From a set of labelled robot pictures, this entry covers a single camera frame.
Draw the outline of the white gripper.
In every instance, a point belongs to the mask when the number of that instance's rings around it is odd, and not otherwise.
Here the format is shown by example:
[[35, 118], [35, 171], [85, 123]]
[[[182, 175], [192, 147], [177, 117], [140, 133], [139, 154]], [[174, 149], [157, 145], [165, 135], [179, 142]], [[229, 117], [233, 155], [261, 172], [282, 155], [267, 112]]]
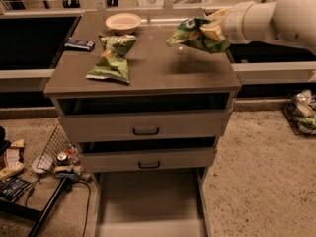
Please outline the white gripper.
[[216, 41], [223, 41], [226, 37], [232, 44], [247, 44], [252, 41], [270, 43], [277, 37], [277, 30], [273, 25], [275, 6], [276, 2], [249, 1], [230, 9], [222, 8], [209, 14], [207, 18], [213, 22], [202, 24], [200, 29], [207, 37]]

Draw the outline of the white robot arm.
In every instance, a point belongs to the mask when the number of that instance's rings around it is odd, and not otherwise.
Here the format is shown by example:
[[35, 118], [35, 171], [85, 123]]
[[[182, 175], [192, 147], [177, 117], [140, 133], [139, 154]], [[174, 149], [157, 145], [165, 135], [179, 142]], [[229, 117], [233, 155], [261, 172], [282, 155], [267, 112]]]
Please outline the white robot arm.
[[208, 16], [200, 26], [213, 40], [232, 44], [260, 41], [304, 48], [316, 54], [316, 0], [242, 2]]

